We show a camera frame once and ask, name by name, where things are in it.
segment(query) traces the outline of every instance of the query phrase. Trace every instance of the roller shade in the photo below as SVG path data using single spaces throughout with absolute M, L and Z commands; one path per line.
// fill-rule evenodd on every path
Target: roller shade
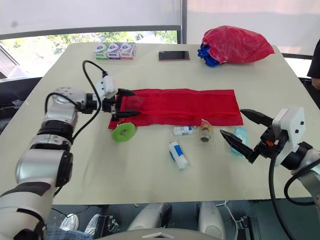
M 0 34 L 180 25 L 179 0 L 1 0 Z
M 320 0 L 188 0 L 187 43 L 221 25 L 262 34 L 282 53 L 313 55 L 320 39 Z

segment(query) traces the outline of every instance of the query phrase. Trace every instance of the light blue package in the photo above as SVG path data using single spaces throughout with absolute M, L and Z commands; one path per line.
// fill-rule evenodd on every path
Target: light blue package
M 248 132 L 248 130 L 246 128 L 237 126 L 235 128 L 235 130 L 234 130 L 234 135 L 236 135 L 238 138 L 240 138 L 244 145 L 248 146 L 248 134 L 247 134 L 247 132 Z M 243 156 L 240 152 L 235 150 L 233 147 L 231 147 L 231 152 L 234 153 L 234 154 Z

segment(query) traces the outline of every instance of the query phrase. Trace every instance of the red towel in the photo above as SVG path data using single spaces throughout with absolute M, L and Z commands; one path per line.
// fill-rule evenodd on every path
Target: red towel
M 169 124 L 200 126 L 205 119 L 213 126 L 243 125 L 234 90 L 140 89 L 135 96 L 122 99 L 121 111 L 140 111 L 139 115 L 121 118 L 122 123 L 138 126 Z M 109 129 L 117 127 L 111 121 Z

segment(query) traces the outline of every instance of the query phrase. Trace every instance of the black sleeve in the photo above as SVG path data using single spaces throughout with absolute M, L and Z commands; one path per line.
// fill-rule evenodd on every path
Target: black sleeve
M 315 46 L 312 62 L 307 76 L 310 78 L 320 79 L 320 40 Z

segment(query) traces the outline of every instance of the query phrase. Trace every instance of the small box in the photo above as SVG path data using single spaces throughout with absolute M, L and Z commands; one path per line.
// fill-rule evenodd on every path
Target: small box
M 120 57 L 120 48 L 122 43 L 113 42 L 110 43 L 108 49 L 106 50 L 106 55 L 109 59 L 121 59 Z
M 134 42 L 124 42 L 120 48 L 121 59 L 134 59 L 136 56 L 136 44 Z
M 108 60 L 107 50 L 110 43 L 101 42 L 95 48 L 95 59 L 97 60 Z

